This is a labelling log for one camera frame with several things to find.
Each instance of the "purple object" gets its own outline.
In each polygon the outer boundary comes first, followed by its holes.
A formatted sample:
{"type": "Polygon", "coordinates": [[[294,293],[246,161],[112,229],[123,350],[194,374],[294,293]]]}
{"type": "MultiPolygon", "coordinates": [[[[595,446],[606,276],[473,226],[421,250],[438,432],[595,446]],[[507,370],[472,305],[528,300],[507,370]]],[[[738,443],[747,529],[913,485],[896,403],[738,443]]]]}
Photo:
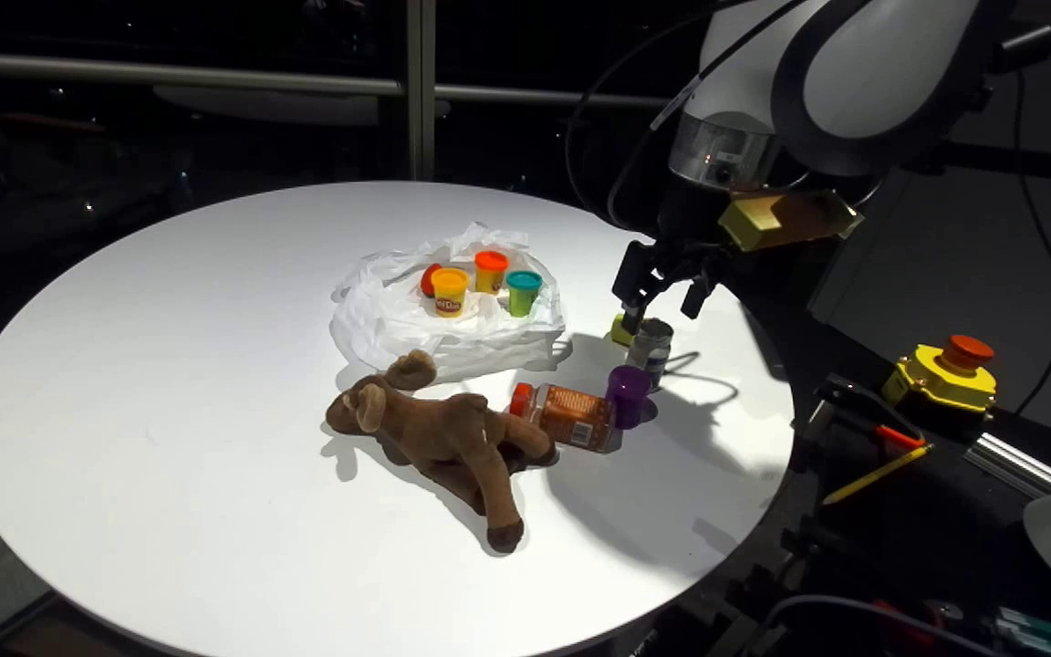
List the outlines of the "purple object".
{"type": "Polygon", "coordinates": [[[651,422],[651,398],[645,398],[651,391],[654,391],[654,376],[645,370],[615,364],[609,374],[606,398],[613,403],[615,426],[636,426],[651,422]]]}

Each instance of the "clear plastic bag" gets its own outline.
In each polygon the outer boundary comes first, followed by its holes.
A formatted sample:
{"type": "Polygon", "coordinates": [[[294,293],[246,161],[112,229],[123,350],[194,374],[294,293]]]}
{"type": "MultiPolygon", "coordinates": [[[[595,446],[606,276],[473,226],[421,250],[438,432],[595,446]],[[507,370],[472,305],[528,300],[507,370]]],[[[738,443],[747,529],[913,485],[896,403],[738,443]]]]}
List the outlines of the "clear plastic bag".
{"type": "Polygon", "coordinates": [[[524,235],[472,222],[454,240],[365,257],[331,288],[331,339],[351,370],[385,370],[407,350],[427,350],[438,381],[466,381],[505,370],[547,370],[566,331],[556,276],[528,257],[524,235]],[[455,318],[438,318],[421,293],[429,265],[472,266],[477,250],[510,257],[510,271],[538,271],[540,296],[524,318],[510,318],[501,296],[466,293],[455,318]]]}

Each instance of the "white round table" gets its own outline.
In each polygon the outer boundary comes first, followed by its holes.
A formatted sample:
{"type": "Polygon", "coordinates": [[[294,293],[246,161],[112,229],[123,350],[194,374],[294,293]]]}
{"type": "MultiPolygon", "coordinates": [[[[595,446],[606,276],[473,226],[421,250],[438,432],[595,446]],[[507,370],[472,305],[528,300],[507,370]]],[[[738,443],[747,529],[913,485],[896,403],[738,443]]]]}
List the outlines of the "white round table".
{"type": "MultiPolygon", "coordinates": [[[[0,331],[0,537],[59,594],[167,649],[221,657],[540,653],[613,632],[715,569],[771,507],[793,394],[741,305],[654,305],[675,350],[660,417],[597,458],[513,475],[524,541],[365,439],[322,426],[342,357],[327,293],[376,250],[466,222],[528,235],[602,391],[615,265],[587,212],[438,182],[342,182],[147,226],[51,280],[0,331]]],[[[513,374],[466,381],[507,404],[513,374]]]]}

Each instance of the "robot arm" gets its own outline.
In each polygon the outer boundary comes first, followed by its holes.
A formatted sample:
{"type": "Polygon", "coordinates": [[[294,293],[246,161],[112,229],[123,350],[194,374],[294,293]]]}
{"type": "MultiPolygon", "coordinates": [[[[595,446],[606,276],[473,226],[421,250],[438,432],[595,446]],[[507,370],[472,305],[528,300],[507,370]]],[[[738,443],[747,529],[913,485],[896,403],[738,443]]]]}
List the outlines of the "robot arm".
{"type": "Polygon", "coordinates": [[[839,203],[839,182],[874,187],[983,105],[1012,3],[746,0],[715,13],[705,77],[691,89],[669,159],[675,203],[664,198],[654,226],[641,226],[657,240],[636,240],[613,284],[625,325],[637,325],[671,280],[694,280],[682,305],[694,318],[727,266],[764,246],[848,237],[860,217],[839,203]],[[741,240],[764,218],[782,222],[778,237],[741,240]]]}

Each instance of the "brown plush toy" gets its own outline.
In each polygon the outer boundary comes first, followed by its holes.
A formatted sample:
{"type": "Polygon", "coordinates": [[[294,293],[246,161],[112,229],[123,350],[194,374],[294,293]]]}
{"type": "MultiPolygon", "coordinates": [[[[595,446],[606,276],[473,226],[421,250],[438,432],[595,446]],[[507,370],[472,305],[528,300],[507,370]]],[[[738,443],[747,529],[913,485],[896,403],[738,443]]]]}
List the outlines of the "brown plush toy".
{"type": "Polygon", "coordinates": [[[482,394],[446,403],[413,398],[435,381],[423,350],[396,357],[384,376],[365,376],[342,391],[326,422],[340,436],[372,436],[392,463],[413,463],[429,482],[486,516],[489,547],[513,553],[524,524],[510,492],[510,470],[556,463],[556,443],[507,413],[491,413],[482,394]]]}

